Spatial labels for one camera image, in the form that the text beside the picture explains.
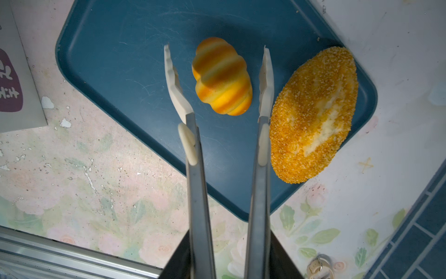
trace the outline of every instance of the blue tray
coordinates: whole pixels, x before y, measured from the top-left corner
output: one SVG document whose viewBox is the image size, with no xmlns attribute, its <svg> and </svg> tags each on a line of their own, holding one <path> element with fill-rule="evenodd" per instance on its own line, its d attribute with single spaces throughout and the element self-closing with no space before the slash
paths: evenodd
<svg viewBox="0 0 446 279">
<path fill-rule="evenodd" d="M 249 110 L 219 115 L 195 93 L 191 64 L 201 40 L 221 37 L 243 56 L 254 92 Z M 319 51 L 342 46 L 308 0 L 77 0 L 56 46 L 62 74 L 135 137 L 185 174 L 180 123 L 167 92 L 163 45 L 170 43 L 184 95 L 200 127 L 209 194 L 247 221 L 259 116 L 263 46 L 271 51 L 276 96 Z M 376 89 L 357 65 L 351 138 L 372 116 Z M 271 211 L 300 184 L 271 177 Z"/>
</svg>

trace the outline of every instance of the white grout line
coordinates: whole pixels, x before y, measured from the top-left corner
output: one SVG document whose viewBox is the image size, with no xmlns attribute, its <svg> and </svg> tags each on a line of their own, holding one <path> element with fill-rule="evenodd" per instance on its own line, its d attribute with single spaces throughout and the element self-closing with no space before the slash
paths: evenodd
<svg viewBox="0 0 446 279">
<path fill-rule="evenodd" d="M 384 271 L 381 269 L 381 274 L 384 276 L 384 278 L 386 278 L 386 279 L 390 279 L 388 276 L 387 276 L 387 274 L 385 274 L 384 273 Z"/>
<path fill-rule="evenodd" d="M 424 260 L 425 256 L 431 251 L 432 247 L 437 244 L 437 242 L 442 238 L 443 234 L 446 232 L 446 223 L 443 224 L 440 231 L 435 235 L 434 238 L 429 242 L 429 244 L 426 246 L 426 248 L 418 255 L 418 258 L 413 262 L 413 264 L 409 267 L 409 269 L 406 271 L 404 276 L 401 279 L 407 279 L 412 271 L 421 263 L 422 260 Z"/>
<path fill-rule="evenodd" d="M 430 231 L 428 231 L 428 230 L 426 230 L 425 228 L 421 227 L 421 225 L 420 225 L 419 223 L 415 222 L 413 225 L 414 225 L 415 227 L 419 228 L 420 231 L 422 231 L 422 232 L 424 232 L 425 234 L 429 235 L 430 238 L 434 238 L 434 237 L 435 237 L 433 233 L 431 233 Z"/>
<path fill-rule="evenodd" d="M 404 229 L 404 231 L 401 233 L 400 237 L 396 240 L 394 246 L 390 248 L 389 252 L 387 252 L 387 255 L 381 260 L 380 264 L 376 267 L 376 270 L 372 273 L 370 276 L 370 279 L 374 279 L 375 276 L 378 274 L 380 269 L 383 267 L 383 265 L 387 262 L 390 255 L 394 252 L 394 250 L 398 247 L 398 244 L 403 240 L 403 238 L 406 236 L 407 232 L 410 230 L 410 228 L 415 223 L 415 220 L 418 219 L 418 217 L 423 213 L 426 206 L 429 204 L 429 202 L 434 198 L 435 194 L 438 192 L 438 190 L 442 187 L 444 182 L 446 181 L 446 174 L 443 174 L 442 179 L 437 183 L 435 186 L 435 189 L 431 192 L 431 195 L 427 197 L 427 199 L 424 201 L 424 203 L 420 206 L 419 210 L 415 213 L 412 220 L 409 222 L 407 227 Z"/>
<path fill-rule="evenodd" d="M 427 279 L 433 279 L 432 276 L 430 276 L 424 269 L 421 267 L 417 267 L 417 269 L 427 278 Z"/>
</svg>

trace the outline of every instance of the beige thumb grip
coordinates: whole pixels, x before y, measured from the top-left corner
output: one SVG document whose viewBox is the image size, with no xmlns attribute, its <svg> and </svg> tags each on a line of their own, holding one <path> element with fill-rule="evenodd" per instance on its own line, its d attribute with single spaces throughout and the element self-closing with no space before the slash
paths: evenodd
<svg viewBox="0 0 446 279">
<path fill-rule="evenodd" d="M 195 136 L 192 131 L 184 123 L 178 124 L 178 134 L 180 135 L 181 143 L 183 144 L 186 159 L 191 166 L 198 163 L 197 152 L 195 151 Z"/>
</svg>

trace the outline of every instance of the tray rim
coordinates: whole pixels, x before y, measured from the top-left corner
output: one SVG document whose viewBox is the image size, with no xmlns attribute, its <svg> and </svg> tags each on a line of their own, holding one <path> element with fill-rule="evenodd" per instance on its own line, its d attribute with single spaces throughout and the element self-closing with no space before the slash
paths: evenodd
<svg viewBox="0 0 446 279">
<path fill-rule="evenodd" d="M 306 13 L 303 12 L 304 9 L 302 9 L 294 0 L 288 0 L 288 1 L 299 12 L 303 13 L 304 17 L 308 18 L 306 16 Z M 300 0 L 300 1 L 304 2 L 307 5 L 309 11 L 306 11 L 306 12 L 313 13 L 316 16 L 315 19 L 321 21 L 325 25 L 326 30 L 330 33 L 330 35 L 333 37 L 333 39 L 336 42 L 338 42 L 340 45 L 342 45 L 343 47 L 346 47 L 344 45 L 344 43 L 342 42 L 342 40 L 334 32 L 334 30 L 332 29 L 330 24 L 323 18 L 323 16 L 320 14 L 320 12 L 311 3 L 311 1 L 310 0 Z M 128 117 L 126 117 L 124 114 L 122 114 L 120 111 L 118 111 L 116 108 L 113 108 L 110 105 L 108 106 L 109 110 L 106 110 L 107 108 L 104 106 L 100 106 L 99 103 L 101 102 L 101 98 L 96 97 L 96 96 L 91 98 L 91 95 L 84 93 L 84 92 L 97 92 L 95 89 L 90 87 L 85 82 L 83 82 L 83 83 L 80 82 L 79 84 L 76 84 L 76 82 L 72 81 L 72 79 L 70 78 L 70 71 L 68 71 L 68 73 L 65 72 L 65 70 L 63 68 L 63 64 L 64 64 L 64 62 L 66 62 L 66 59 L 65 59 L 66 55 L 64 55 L 63 51 L 61 51 L 61 48 L 60 48 L 61 42 L 64 39 L 66 39 L 66 38 L 64 38 L 64 36 L 65 36 L 67 30 L 73 29 L 74 30 L 73 34 L 76 34 L 76 30 L 79 29 L 78 27 L 83 24 L 83 17 L 85 17 L 86 14 L 84 13 L 81 16 L 79 16 L 75 12 L 86 11 L 89 7 L 89 4 L 92 4 L 92 3 L 94 3 L 94 1 L 74 0 L 73 5 L 71 6 L 70 12 L 68 13 L 65 23 L 60 31 L 60 34 L 56 41 L 56 46 L 55 46 L 55 58 L 56 58 L 56 63 L 59 68 L 59 71 L 61 72 L 64 79 L 66 81 L 68 81 L 69 84 L 71 84 L 71 86 L 73 86 L 77 91 L 82 93 L 89 101 L 94 103 L 99 109 L 101 109 L 104 113 L 106 113 L 116 123 L 118 123 L 126 131 L 128 131 L 132 136 L 134 136 L 139 141 L 141 141 L 144 145 L 146 145 L 152 152 L 154 152 L 156 155 L 160 156 L 164 161 L 166 161 L 169 165 L 171 165 L 175 170 L 179 171 L 181 174 L 183 174 L 185 176 L 186 175 L 185 164 L 178 163 L 177 162 L 178 160 L 169 160 L 169 157 L 172 157 L 175 159 L 177 157 L 173 156 L 169 151 L 166 150 L 165 147 L 161 146 L 157 141 L 155 141 L 150 135 L 148 135 L 144 130 L 142 130 L 138 126 L 136 126 L 136 125 L 128 125 L 127 127 L 124 126 L 123 125 L 124 122 L 128 122 L 131 124 L 132 121 L 130 121 L 128 119 Z M 355 125 L 355 126 L 353 126 L 353 125 L 351 126 L 351 130 L 350 130 L 349 134 L 347 135 L 346 139 L 341 144 L 339 149 L 341 149 L 371 119 L 371 117 L 373 116 L 373 114 L 376 110 L 377 104 L 378 104 L 378 92 L 377 92 L 375 84 L 373 83 L 370 76 L 361 67 L 361 65 L 359 64 L 359 62 L 356 59 L 355 59 L 355 63 L 356 63 L 356 72 L 357 73 L 360 72 L 362 74 L 362 76 L 364 77 L 365 82 L 368 84 L 368 86 L 371 87 L 370 90 L 364 90 L 364 91 L 365 92 L 370 91 L 369 94 L 366 94 L 366 95 L 368 97 L 372 97 L 373 99 L 369 101 L 369 104 L 371 104 L 371 106 L 367 107 L 365 113 L 363 113 L 362 117 L 360 118 L 360 121 L 358 121 L 359 124 Z M 119 118 L 125 119 L 125 121 L 117 121 L 117 119 L 119 119 Z M 150 144 L 145 142 L 142 137 L 137 136 L 137 133 L 139 132 L 138 130 L 141 131 L 142 133 L 147 134 L 147 137 L 145 137 L 145 138 L 146 138 L 147 142 L 150 142 Z M 157 150 L 155 150 L 156 148 L 154 147 L 156 145 L 159 145 L 159 148 Z M 279 195 L 279 197 L 276 198 L 276 200 L 274 202 L 271 202 L 271 208 L 273 208 L 273 210 L 270 211 L 270 214 L 273 214 L 282 204 L 284 204 L 305 183 L 306 182 L 294 184 L 295 187 L 289 187 L 288 191 L 285 191 L 284 193 Z M 226 208 L 229 212 L 234 214 L 237 218 L 239 218 L 242 221 L 248 222 L 248 218 L 249 218 L 248 212 L 245 212 L 244 210 L 242 210 L 241 208 L 236 206 L 234 203 L 232 203 L 228 198 L 226 198 L 225 196 L 220 194 L 208 182 L 206 182 L 206 185 L 207 185 L 208 195 L 210 195 L 214 200 L 216 200 L 220 205 L 222 205 L 224 208 Z"/>
</svg>

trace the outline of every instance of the silver metal frame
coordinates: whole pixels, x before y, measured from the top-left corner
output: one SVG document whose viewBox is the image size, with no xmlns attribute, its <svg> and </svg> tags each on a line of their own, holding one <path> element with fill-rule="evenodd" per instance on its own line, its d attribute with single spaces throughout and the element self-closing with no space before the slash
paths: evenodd
<svg viewBox="0 0 446 279">
<path fill-rule="evenodd" d="M 156 279 L 162 269 L 0 226 L 0 266 L 26 278 Z"/>
</svg>

